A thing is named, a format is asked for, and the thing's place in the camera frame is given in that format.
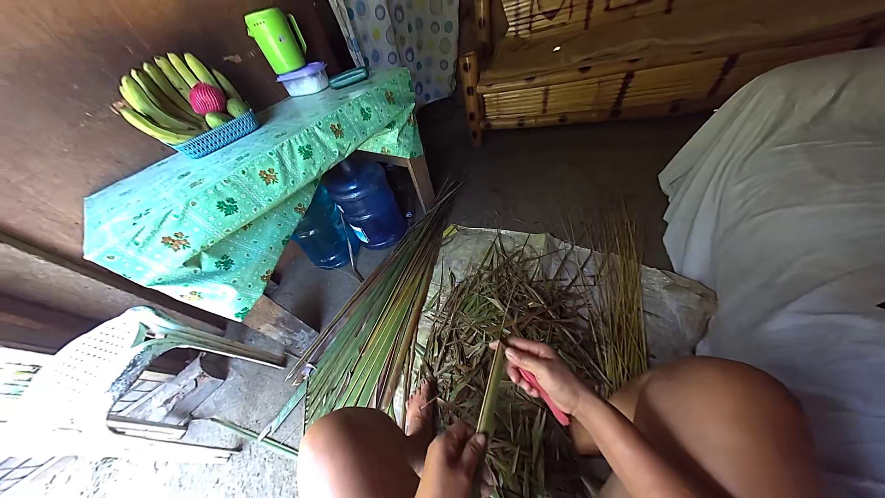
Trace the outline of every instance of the concrete floor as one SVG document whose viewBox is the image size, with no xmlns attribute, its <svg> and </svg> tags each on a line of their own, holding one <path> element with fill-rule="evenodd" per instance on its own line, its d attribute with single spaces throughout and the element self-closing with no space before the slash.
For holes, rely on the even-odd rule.
<svg viewBox="0 0 885 498">
<path fill-rule="evenodd" d="M 463 109 L 446 99 L 422 109 L 419 126 L 427 163 L 437 187 L 446 178 L 466 179 L 451 221 L 467 226 L 566 237 L 563 220 L 577 223 L 582 213 L 623 196 L 634 208 L 644 234 L 644 262 L 671 268 L 661 236 L 666 196 L 658 187 L 658 172 L 704 123 L 706 116 L 657 121 L 614 122 L 493 131 L 483 147 L 467 142 Z M 367 276 L 386 252 L 362 251 L 358 267 Z M 348 269 L 322 270 L 306 258 L 293 262 L 273 293 L 278 303 L 319 330 L 358 287 Z M 241 325 L 230 334 L 266 349 L 279 349 L 269 339 Z M 198 409 L 199 416 L 217 416 L 254 431 L 270 421 L 293 389 L 286 370 L 246 362 L 231 362 L 228 380 Z M 274 435 L 282 438 L 295 428 L 303 407 Z M 120 460 L 77 459 L 13 496 L 267 497 L 297 496 L 295 463 L 216 428 L 194 422 L 189 437 L 243 451 L 228 463 L 134 463 Z M 298 433 L 287 441 L 297 447 Z"/>
</svg>

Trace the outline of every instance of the green fruit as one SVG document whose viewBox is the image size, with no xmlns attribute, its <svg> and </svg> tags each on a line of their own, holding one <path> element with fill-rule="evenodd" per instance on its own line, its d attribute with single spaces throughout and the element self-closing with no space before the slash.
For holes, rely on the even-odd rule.
<svg viewBox="0 0 885 498">
<path fill-rule="evenodd" d="M 150 78 L 157 84 L 160 88 L 160 91 L 172 102 L 175 107 L 181 109 L 185 114 L 191 117 L 193 121 L 203 122 L 203 116 L 197 114 L 193 108 L 191 108 L 190 103 L 186 98 L 181 96 L 181 93 L 178 92 L 177 89 L 166 79 L 163 71 L 160 70 L 159 67 L 154 66 L 150 62 L 145 62 L 142 65 L 144 72 L 150 76 Z"/>
<path fill-rule="evenodd" d="M 199 125 L 194 121 L 193 117 L 190 114 L 185 113 L 171 100 L 169 97 L 165 95 L 163 90 L 157 86 L 157 84 L 153 81 L 153 79 L 148 76 L 147 73 L 142 71 L 141 69 L 133 69 L 130 74 L 132 78 L 138 82 L 139 86 L 142 87 L 144 93 L 147 94 L 148 98 L 160 111 L 163 111 L 166 114 L 174 117 L 177 120 L 184 121 L 190 124 L 193 128 L 197 128 Z"/>
<path fill-rule="evenodd" d="M 223 89 L 224 92 L 227 94 L 227 98 L 242 100 L 242 97 L 240 97 L 240 94 L 236 91 L 234 85 L 231 84 L 230 80 L 228 80 L 228 78 L 226 78 L 224 74 L 219 73 L 218 70 L 214 68 L 212 69 L 212 74 L 215 75 L 215 81 L 217 81 L 219 85 L 221 85 L 221 89 Z"/>
<path fill-rule="evenodd" d="M 154 58 L 154 62 L 157 63 L 157 67 L 160 68 L 160 71 L 163 71 L 166 79 L 178 90 L 179 95 L 184 98 L 184 101 L 188 103 L 190 106 L 190 87 L 188 83 L 181 78 L 181 75 L 178 74 L 178 71 L 175 70 L 172 63 L 169 62 L 168 58 L 165 58 L 161 55 L 158 55 Z"/>
<path fill-rule="evenodd" d="M 194 88 L 194 86 L 200 81 L 194 76 L 193 73 L 188 69 L 188 65 L 178 57 L 178 54 L 173 54 L 171 52 L 167 53 L 166 56 L 169 58 L 169 62 L 172 63 L 172 66 L 175 68 L 175 71 L 178 71 L 178 74 L 181 75 L 182 80 L 188 84 L 188 87 Z"/>
<path fill-rule="evenodd" d="M 212 73 L 210 73 L 209 70 L 206 69 L 206 66 L 204 66 L 203 63 L 200 62 L 200 59 L 194 57 L 194 54 L 190 52 L 185 53 L 184 61 L 188 63 L 188 67 L 191 71 L 194 72 L 194 76 L 196 76 L 199 81 L 203 83 L 209 83 L 213 87 L 221 89 L 218 82 L 216 82 L 215 78 L 212 77 Z"/>
<path fill-rule="evenodd" d="M 224 123 L 231 121 L 233 118 L 224 113 L 207 113 L 206 122 L 210 128 L 217 128 Z"/>
<path fill-rule="evenodd" d="M 229 98 L 227 100 L 227 113 L 235 118 L 239 118 L 246 114 L 249 109 L 249 104 L 246 104 L 238 98 Z"/>
<path fill-rule="evenodd" d="M 129 124 L 131 124 L 132 126 L 166 144 L 181 144 L 183 142 L 187 142 L 197 135 L 196 132 L 181 132 L 177 130 L 171 131 L 159 127 L 155 123 L 151 122 L 148 118 L 139 114 L 135 110 L 130 109 L 129 107 L 121 107 L 119 109 L 119 113 L 123 116 L 123 119 L 129 121 Z"/>
<path fill-rule="evenodd" d="M 192 129 L 195 126 L 185 121 L 176 119 L 157 107 L 157 105 L 155 105 L 150 100 L 150 98 L 148 98 L 148 95 L 147 93 L 145 93 L 142 86 L 139 85 L 132 76 L 128 74 L 124 75 L 120 80 L 120 84 L 123 87 L 123 92 L 121 94 L 123 98 L 125 98 L 126 101 L 129 103 L 129 105 L 131 105 L 139 113 L 142 113 L 154 120 L 154 122 L 156 122 L 161 127 L 168 129 L 187 130 Z"/>
</svg>

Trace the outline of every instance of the blue water jug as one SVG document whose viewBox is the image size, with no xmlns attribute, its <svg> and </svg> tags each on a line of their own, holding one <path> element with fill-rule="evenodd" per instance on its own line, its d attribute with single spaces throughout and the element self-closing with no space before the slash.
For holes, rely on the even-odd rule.
<svg viewBox="0 0 885 498">
<path fill-rule="evenodd" d="M 366 249 L 386 249 L 402 238 L 405 218 L 380 164 L 343 160 L 323 175 L 323 184 Z"/>
<path fill-rule="evenodd" d="M 359 239 L 341 219 L 335 202 L 322 184 L 313 194 L 307 212 L 295 228 L 292 240 L 301 246 L 320 268 L 338 268 L 350 262 L 347 240 L 354 257 L 359 252 Z"/>
</svg>

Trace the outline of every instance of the blue plastic basket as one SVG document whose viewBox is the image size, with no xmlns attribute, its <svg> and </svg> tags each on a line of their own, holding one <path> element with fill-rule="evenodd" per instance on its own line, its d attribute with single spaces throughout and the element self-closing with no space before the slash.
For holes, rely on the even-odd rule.
<svg viewBox="0 0 885 498">
<path fill-rule="evenodd" d="M 235 120 L 201 133 L 187 142 L 170 145 L 170 147 L 195 160 L 236 142 L 256 129 L 258 129 L 258 121 L 255 119 L 255 113 L 250 109 Z"/>
</svg>

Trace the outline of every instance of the bamboo furniture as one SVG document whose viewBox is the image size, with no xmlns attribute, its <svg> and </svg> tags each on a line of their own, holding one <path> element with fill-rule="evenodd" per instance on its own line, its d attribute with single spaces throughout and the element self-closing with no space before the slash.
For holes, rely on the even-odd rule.
<svg viewBox="0 0 885 498">
<path fill-rule="evenodd" d="M 777 66 L 877 44 L 873 0 L 473 0 L 458 73 L 474 146 L 495 128 L 710 110 Z"/>
</svg>

